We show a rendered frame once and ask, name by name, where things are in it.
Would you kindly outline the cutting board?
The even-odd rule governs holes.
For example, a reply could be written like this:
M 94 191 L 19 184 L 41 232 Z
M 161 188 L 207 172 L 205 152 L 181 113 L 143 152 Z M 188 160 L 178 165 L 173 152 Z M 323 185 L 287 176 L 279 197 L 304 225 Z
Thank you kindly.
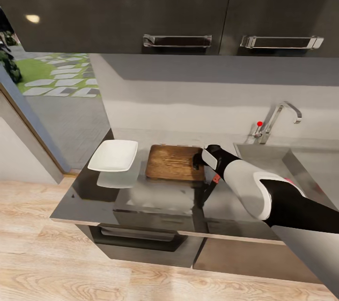
M 202 154 L 200 147 L 152 145 L 148 156 L 145 176 L 149 179 L 203 182 L 204 165 L 193 169 L 193 158 Z

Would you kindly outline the bowl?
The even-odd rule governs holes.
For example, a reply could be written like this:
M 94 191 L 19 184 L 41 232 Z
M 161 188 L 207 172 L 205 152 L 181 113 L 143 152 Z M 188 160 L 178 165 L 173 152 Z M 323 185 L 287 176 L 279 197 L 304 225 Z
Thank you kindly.
M 105 140 L 93 153 L 88 169 L 101 172 L 129 171 L 137 148 L 137 141 Z

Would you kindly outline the parer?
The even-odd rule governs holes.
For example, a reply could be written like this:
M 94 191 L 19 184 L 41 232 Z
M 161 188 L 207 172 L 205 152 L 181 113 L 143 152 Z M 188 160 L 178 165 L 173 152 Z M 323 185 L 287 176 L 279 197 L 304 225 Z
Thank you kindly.
M 215 185 L 218 183 L 218 180 L 220 178 L 221 177 L 216 173 L 216 175 L 214 176 L 213 180 L 211 181 L 209 187 L 205 191 L 204 195 L 202 196 L 198 204 L 203 203 L 209 197 L 209 195 L 211 194 L 212 190 L 214 189 Z

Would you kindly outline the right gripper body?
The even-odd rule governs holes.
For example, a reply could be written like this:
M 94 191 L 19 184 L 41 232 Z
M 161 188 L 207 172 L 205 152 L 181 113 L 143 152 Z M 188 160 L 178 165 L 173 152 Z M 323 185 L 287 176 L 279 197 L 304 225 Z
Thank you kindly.
M 207 165 L 207 163 L 206 162 L 204 162 L 204 160 L 202 159 L 202 154 L 196 154 L 196 156 L 195 156 L 195 164 L 197 164 L 197 165 L 206 165 L 206 166 L 208 166 Z

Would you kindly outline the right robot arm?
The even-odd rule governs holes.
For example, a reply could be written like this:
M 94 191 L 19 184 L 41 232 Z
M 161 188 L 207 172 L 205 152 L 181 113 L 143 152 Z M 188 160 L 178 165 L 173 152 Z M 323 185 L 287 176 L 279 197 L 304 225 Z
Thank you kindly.
M 245 210 L 264 221 L 339 299 L 339 212 L 307 199 L 288 179 L 205 144 L 193 162 L 210 166 Z

